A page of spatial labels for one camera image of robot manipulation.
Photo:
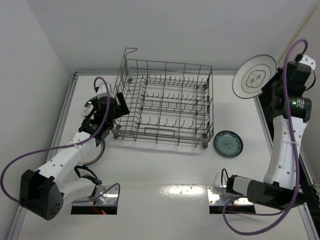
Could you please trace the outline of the large white plate blue rim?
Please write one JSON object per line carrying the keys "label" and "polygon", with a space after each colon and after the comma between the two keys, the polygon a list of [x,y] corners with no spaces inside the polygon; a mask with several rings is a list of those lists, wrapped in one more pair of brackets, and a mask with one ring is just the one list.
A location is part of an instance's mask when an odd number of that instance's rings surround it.
{"label": "large white plate blue rim", "polygon": [[241,99],[251,99],[262,93],[262,88],[277,72],[277,62],[266,54],[248,59],[237,70],[232,80],[233,93]]}

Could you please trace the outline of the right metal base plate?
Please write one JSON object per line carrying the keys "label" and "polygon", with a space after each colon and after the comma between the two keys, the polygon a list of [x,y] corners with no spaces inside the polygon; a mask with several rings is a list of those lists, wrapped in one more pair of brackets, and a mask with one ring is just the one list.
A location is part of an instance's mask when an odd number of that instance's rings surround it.
{"label": "right metal base plate", "polygon": [[[207,197],[208,205],[210,207],[222,207],[226,204],[229,199],[233,196],[226,193],[223,185],[207,185]],[[249,202],[246,197],[240,197],[239,199],[233,200],[232,205],[234,206],[253,206],[254,204]]]}

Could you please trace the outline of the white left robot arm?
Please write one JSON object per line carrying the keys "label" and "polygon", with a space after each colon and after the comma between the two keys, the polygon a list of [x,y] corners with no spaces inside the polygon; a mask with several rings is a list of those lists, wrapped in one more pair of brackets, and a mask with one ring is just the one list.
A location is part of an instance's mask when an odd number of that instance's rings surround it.
{"label": "white left robot arm", "polygon": [[37,170],[27,170],[21,176],[19,205],[49,221],[68,203],[98,202],[103,196],[102,181],[96,175],[80,175],[63,184],[67,175],[82,168],[82,159],[97,148],[110,134],[115,119],[129,114],[124,95],[115,96],[101,84],[95,88],[93,109],[83,120],[70,147],[62,149]]}

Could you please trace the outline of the small teal patterned plate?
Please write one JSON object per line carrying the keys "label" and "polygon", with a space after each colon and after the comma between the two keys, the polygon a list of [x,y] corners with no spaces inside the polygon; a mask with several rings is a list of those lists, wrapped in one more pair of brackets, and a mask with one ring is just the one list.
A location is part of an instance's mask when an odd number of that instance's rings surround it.
{"label": "small teal patterned plate", "polygon": [[244,143],[235,132],[223,130],[215,135],[213,146],[219,155],[226,158],[235,158],[242,153]]}

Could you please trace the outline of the white plate green red rim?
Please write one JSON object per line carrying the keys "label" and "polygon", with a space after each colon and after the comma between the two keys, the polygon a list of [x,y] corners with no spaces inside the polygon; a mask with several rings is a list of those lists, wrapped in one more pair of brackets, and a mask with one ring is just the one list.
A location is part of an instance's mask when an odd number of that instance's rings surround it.
{"label": "white plate green red rim", "polygon": [[92,111],[92,109],[94,108],[93,106],[93,101],[96,101],[98,98],[92,97],[91,99],[89,99],[83,106],[83,110],[82,110],[82,115],[84,118],[86,118],[89,113]]}

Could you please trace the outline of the metal base plate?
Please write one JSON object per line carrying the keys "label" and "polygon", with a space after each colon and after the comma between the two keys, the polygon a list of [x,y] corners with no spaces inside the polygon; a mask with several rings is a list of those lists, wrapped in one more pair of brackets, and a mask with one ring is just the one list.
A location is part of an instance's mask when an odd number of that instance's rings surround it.
{"label": "metal base plate", "polygon": [[93,204],[98,206],[117,206],[121,192],[121,185],[115,183],[113,185],[100,185],[95,189],[93,196],[81,198],[73,202],[73,204]]}
{"label": "metal base plate", "polygon": [[[207,197],[208,205],[210,207],[222,207],[226,204],[229,199],[233,196],[226,193],[223,185],[207,185]],[[253,206],[254,204],[249,202],[246,197],[240,197],[239,199],[233,200],[232,205],[234,206]]]}

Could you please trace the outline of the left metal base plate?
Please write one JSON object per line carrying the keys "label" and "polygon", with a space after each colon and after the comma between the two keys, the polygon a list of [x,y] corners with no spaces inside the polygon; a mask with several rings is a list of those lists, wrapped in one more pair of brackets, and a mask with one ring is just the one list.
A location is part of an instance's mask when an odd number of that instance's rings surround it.
{"label": "left metal base plate", "polygon": [[93,204],[98,206],[117,206],[121,192],[121,185],[115,183],[113,185],[100,185],[95,189],[93,196],[81,198],[73,202],[73,204]]}

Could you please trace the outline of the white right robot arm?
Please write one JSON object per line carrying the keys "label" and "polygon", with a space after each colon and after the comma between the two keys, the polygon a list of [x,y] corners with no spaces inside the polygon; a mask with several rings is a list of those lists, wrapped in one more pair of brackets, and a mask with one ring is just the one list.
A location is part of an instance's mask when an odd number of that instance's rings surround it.
{"label": "white right robot arm", "polygon": [[303,97],[303,93],[315,63],[299,60],[290,61],[286,66],[290,113],[285,107],[283,70],[273,57],[266,54],[254,56],[237,70],[232,81],[232,90],[237,97],[265,97],[265,106],[271,110],[273,144],[263,181],[232,175],[226,184],[226,192],[232,196],[246,197],[251,203],[281,211],[290,206],[298,188],[296,161],[312,109],[312,101]]}

